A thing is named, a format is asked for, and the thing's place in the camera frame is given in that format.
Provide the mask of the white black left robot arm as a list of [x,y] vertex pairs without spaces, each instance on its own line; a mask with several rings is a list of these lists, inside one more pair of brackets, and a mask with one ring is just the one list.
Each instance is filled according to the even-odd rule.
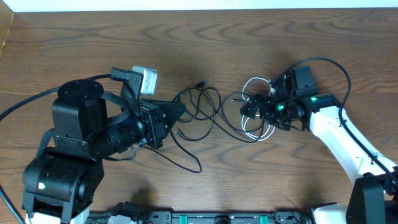
[[103,160],[131,146],[157,149],[185,111],[183,103],[140,100],[134,114],[94,80],[62,85],[54,127],[23,174],[27,223],[84,223],[104,177]]

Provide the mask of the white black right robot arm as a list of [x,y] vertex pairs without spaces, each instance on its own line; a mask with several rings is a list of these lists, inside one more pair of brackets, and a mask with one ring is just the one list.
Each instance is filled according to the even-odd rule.
[[397,164],[361,134],[333,95],[280,101],[255,95],[246,100],[241,114],[284,130],[301,121],[346,172],[353,185],[349,203],[313,207],[303,223],[397,223]]

